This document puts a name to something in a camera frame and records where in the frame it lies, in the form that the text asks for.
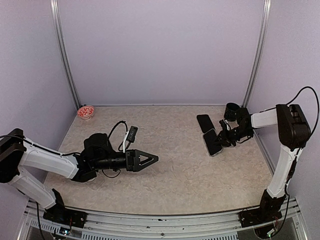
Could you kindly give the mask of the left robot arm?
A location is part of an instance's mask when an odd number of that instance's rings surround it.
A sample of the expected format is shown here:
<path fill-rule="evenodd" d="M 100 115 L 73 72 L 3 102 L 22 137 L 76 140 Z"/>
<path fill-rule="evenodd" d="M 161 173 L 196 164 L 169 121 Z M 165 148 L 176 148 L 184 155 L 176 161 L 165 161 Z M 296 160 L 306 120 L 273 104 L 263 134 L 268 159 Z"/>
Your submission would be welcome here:
<path fill-rule="evenodd" d="M 62 153 L 45 148 L 16 128 L 0 137 L 0 181 L 35 200 L 63 223 L 70 218 L 59 192 L 37 180 L 27 167 L 54 173 L 74 182 L 85 183 L 100 170 L 139 172 L 159 160 L 158 156 L 137 149 L 115 151 L 107 134 L 95 133 L 84 140 L 81 153 Z"/>

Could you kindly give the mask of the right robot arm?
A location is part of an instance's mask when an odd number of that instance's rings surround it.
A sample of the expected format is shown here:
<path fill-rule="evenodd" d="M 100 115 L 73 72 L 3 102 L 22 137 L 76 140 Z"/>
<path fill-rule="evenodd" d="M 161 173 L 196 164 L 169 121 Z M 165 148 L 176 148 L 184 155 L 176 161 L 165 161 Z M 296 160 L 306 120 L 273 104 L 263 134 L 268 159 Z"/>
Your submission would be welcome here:
<path fill-rule="evenodd" d="M 250 114 L 246 107 L 235 112 L 237 127 L 228 129 L 227 124 L 221 120 L 220 133 L 213 139 L 215 145 L 222 147 L 235 146 L 244 137 L 252 138 L 254 130 L 277 126 L 280 142 L 279 159 L 270 184 L 263 193 L 260 204 L 256 210 L 256 218 L 266 222 L 275 212 L 271 201 L 284 201 L 287 186 L 295 171 L 295 166 L 311 137 L 310 125 L 298 104 L 277 104 L 275 108 Z"/>

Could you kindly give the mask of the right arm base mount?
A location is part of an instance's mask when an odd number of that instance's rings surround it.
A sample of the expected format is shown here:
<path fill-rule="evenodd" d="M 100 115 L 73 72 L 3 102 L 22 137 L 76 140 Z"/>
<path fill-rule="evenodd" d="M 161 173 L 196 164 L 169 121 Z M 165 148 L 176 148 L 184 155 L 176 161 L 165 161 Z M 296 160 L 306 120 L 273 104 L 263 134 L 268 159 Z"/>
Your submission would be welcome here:
<path fill-rule="evenodd" d="M 258 208 L 241 211 L 238 216 L 242 228 L 275 221 L 282 217 L 281 206 L 286 197 L 270 198 L 263 196 Z"/>

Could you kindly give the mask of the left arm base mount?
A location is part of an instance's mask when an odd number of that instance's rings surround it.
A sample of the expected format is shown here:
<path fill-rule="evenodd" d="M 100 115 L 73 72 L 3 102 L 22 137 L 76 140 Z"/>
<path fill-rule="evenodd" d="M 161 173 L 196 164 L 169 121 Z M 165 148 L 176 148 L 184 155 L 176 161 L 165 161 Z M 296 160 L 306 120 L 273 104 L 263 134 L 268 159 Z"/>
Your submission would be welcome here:
<path fill-rule="evenodd" d="M 52 189 L 55 197 L 54 205 L 46 208 L 43 214 L 45 220 L 52 221 L 69 227 L 76 227 L 83 229 L 87 220 L 88 214 L 84 211 L 73 210 L 66 208 L 60 193 Z"/>

